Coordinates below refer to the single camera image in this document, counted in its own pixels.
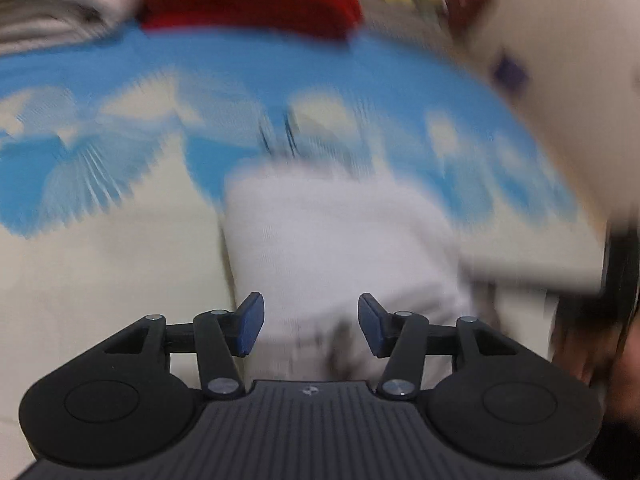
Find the folded cream blanket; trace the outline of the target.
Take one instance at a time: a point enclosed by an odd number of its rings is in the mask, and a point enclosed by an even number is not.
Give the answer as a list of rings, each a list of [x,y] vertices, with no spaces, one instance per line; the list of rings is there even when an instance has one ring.
[[[1,0],[1,53],[81,44],[114,34],[142,0]]]

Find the blue and cream bedspread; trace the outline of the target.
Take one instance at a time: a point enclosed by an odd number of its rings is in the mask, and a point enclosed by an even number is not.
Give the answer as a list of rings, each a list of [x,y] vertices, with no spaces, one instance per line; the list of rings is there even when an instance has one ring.
[[[271,152],[413,186],[465,262],[591,285],[602,243],[491,88],[370,34],[145,32],[1,61],[1,474],[23,393],[105,336],[234,304],[224,187]]]

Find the striped white child's shirt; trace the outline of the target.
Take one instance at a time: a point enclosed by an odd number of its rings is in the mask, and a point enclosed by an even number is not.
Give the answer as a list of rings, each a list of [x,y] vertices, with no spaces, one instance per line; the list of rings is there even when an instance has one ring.
[[[271,114],[258,132],[264,156],[228,179],[222,222],[235,295],[265,303],[247,378],[378,379],[357,320],[365,293],[436,324],[474,312],[437,200],[376,174],[357,138],[308,114]]]

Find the purple box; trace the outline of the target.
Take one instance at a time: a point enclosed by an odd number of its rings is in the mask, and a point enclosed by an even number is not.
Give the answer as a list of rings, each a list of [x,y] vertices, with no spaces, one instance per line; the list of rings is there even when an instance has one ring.
[[[495,85],[508,96],[517,98],[526,90],[530,81],[524,64],[507,50],[501,50],[491,70]]]

